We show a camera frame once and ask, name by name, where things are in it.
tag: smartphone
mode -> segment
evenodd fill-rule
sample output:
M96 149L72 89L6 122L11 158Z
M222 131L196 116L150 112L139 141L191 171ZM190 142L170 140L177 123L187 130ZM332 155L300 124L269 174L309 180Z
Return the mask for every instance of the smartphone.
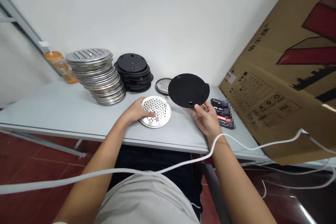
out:
M211 105L217 112L219 124L222 127L233 130L235 125L233 124L233 118L230 110L230 105L227 101L220 101L217 99L211 99Z

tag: table surface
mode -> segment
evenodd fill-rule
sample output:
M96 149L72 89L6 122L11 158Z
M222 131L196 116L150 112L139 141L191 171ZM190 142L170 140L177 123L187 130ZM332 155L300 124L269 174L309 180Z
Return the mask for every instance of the table surface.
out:
M103 141L118 117L133 101L141 96L160 96L151 88L143 93L127 93L124 100L112 106L101 106L91 97L81 84L69 85L59 79L16 102L0 112L0 128L25 131L37 134ZM210 87L208 100L225 100L218 87ZM147 128L139 122L133 123L126 131L125 144L171 149L205 154L209 151L206 139L186 108L177 106L168 97L171 106L171 118L161 128ZM222 127L223 133L236 138L248 147L258 144L253 139L243 122L233 112L236 129ZM227 137L227 140L239 158L253 160L270 159L262 150L247 150Z

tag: white cable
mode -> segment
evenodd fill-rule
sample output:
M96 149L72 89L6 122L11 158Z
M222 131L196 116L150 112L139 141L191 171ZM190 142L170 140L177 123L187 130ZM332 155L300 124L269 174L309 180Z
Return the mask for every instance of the white cable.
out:
M272 169L272 170L275 170L275 171L278 171L278 172L291 174L291 175L303 175L303 174L309 174L309 173L315 173L315 172L323 171L323 170L329 165L329 160L330 160L330 159L328 159L327 162L326 162L326 164L325 164L322 168L320 168L320 169L317 169L317 170L310 170L310 171L305 171L305 172L301 172L301 173L290 173L290 172L287 172L287 171L281 171L281 170L278 170L278 169L275 169L275 168L272 168L272 167L262 166L261 164L256 164L256 165L257 165L257 166L264 167L264 168Z
M324 147L322 144L320 144L319 142L317 142L314 138L310 137L310 140L311 140L314 144L316 144L318 147L320 147L322 150L324 150L324 151L326 151L326 152L329 152L329 153L331 153L331 154L336 154L335 151L327 149L327 148Z
M201 209L201 207L197 206L195 203L191 203L191 205L194 205L196 208Z
M267 190L266 190L266 186L265 186L264 181L262 180L261 182L262 182L262 184L264 185L264 189L265 189L264 195L263 195L261 198L265 198L265 197L266 197L266 192L267 192Z
M270 183L270 184L273 184L273 185L276 185L276 186L280 186L280 187L284 187L284 188L289 188L289 189L319 189L319 188L324 188L324 187L327 187L328 185L330 185L336 178L336 171L334 169L334 167L332 167L330 164L329 164L329 161L330 159L328 159L326 161L326 166L330 166L331 169L332 169L332 176L330 177L330 179L325 182L324 184L322 185L318 185L318 186L313 186L313 187L289 187L289 186L285 186L285 185L280 185L280 184L276 184L274 182L271 182L271 181L268 181L268 180L261 180L262 184L264 185L264 195L261 197L262 199L265 198L266 196L266 193L267 193L267 190L266 190L266 186L265 186L265 182L267 183ZM276 170L276 171L279 171L279 172L284 172L284 173L288 173L286 171L281 171L281 170L277 170L277 169L274 169L274 168L271 168L271 167L267 167L267 168L270 168L272 170ZM308 174L308 173L313 173L313 172L318 172L318 171L321 171L321 169L319 170L313 170L313 171L307 171L307 172L303 172L303 173L288 173L288 174L291 174L291 175L303 175L303 174Z
M260 149L260 148L263 148L263 147L266 147L266 146L270 146L270 145L274 145L274 144L281 144L281 143L287 143L287 142L295 141L300 136L301 133L307 134L307 132L304 131L303 129L299 129L298 132L297 132L297 134L295 135L295 137L292 138L292 139L284 140L284 141L271 142L271 143L267 143L267 144L264 144L264 145L260 145L260 146L258 146L256 148L248 148L248 147L244 146L243 144L241 144L240 142L238 142L232 136L230 136L228 134L225 134L225 133L222 133L222 134L219 134L215 138L214 143L213 143L213 145L211 147L211 150L210 150L210 152L209 152L208 155L200 157L200 158L197 158L197 159L185 161L185 162L173 165L171 167L168 167L166 169L163 169L163 170L160 170L160 171L157 171L157 172L156 171L150 171L150 172L149 171L139 171L139 170L127 169L127 168L113 168L113 169L95 171L95 172L92 172L92 173L87 173L87 174L79 175L79 176L72 177L72 178L66 178L66 179L62 179L62 180L41 181L41 182L32 182L32 183L23 183L23 184L11 184L11 185L0 185L0 195L1 194L10 194L10 193L16 193L16 192L19 193L19 192L24 192L24 191L31 191L31 190L37 190L37 189L45 189L45 188L64 186L64 185L67 185L67 184L76 183L76 182L84 180L84 179L88 179L88 178L92 178L92 177L96 177L96 176L100 176L100 175L105 175L105 174L110 174L110 173L134 173L134 174L140 174L140 175L157 175L157 174L165 173L165 172L173 170L173 169L175 169L177 167L180 167L182 165L187 165L187 164L195 163L195 162L202 161L202 160L205 160L205 159L211 157L212 153L214 152L214 147L215 147L215 144L216 144L218 138L221 137L221 136L223 136L223 135L231 137L233 140L235 140L237 143L239 143L241 146L243 146L246 149L256 150L256 149Z
M238 142L238 140L234 139L232 136L229 136L231 137L233 140L235 140L237 143L239 143L241 146L243 146L245 149L248 149L250 151L254 151L254 150L257 150L257 149L260 149L260 148L264 148L264 147L267 147L267 146L270 146L270 145L274 145L274 144L284 144L284 143L287 143L287 142L293 142L295 141L296 139L298 139L298 137L300 136L301 133L305 133L306 131L303 131L303 129L299 129L295 135L295 137L289 139L289 140L283 140L283 141L277 141L277 142L271 142L271 143L266 143L264 145L260 145L258 147L255 147L255 148L249 148L249 147L246 147L245 145L243 145L242 143Z
M332 167L330 164L329 164L329 166L333 170L332 171L332 176L330 177L330 179L327 182L325 182L322 185L318 185L318 186L313 186L313 187L288 187L288 186L276 184L276 183L273 183L273 182L267 181L267 180L263 180L263 182L265 181L267 183L270 183L270 184L273 184L273 185L276 185L276 186L281 186L281 187L284 187L284 188L289 188L289 189L319 189L319 188L324 188L324 187L327 187L328 185L330 185L336 178L336 172L335 172L334 167Z

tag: floor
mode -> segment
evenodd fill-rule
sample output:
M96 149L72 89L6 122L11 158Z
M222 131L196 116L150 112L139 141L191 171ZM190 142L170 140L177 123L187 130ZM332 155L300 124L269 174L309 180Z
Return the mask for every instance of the floor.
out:
M57 144L73 148L76 139L40 136ZM79 175L100 142L83 141L78 151L86 152L84 158L44 147L0 133L0 184L15 184L45 180L57 180ZM261 179L282 183L275 172L246 170L251 181L262 195ZM220 223L206 180L203 178L202 224ZM1 223L50 224L72 185L36 190L24 193L0 195ZM300 202L288 189L267 185L265 202L278 223L310 223L300 210Z

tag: dark pants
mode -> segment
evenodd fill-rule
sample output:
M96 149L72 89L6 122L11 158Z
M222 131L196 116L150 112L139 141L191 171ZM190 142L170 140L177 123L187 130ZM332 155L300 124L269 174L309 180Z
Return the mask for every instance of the dark pants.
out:
M115 168L156 172L190 159L190 153L186 152L122 145ZM132 173L113 174L108 190L131 175ZM165 172L163 175L173 181L190 202L201 207L199 209L192 205L198 219L200 219L201 213L203 212L200 199L200 194L203 189L201 184L202 173L193 170L192 165L187 164Z

